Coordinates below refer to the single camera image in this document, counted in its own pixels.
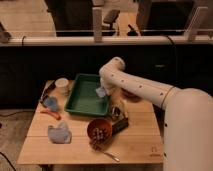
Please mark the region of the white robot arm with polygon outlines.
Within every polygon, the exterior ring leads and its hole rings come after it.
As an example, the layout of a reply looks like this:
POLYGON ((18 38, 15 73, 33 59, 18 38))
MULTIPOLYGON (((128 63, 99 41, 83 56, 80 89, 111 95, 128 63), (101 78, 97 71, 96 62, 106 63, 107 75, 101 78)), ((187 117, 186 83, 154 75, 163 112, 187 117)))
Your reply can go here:
POLYGON ((112 58, 99 70, 108 95, 116 87, 165 111, 163 171, 213 171, 213 97, 195 88, 180 89, 124 72, 125 62, 112 58))

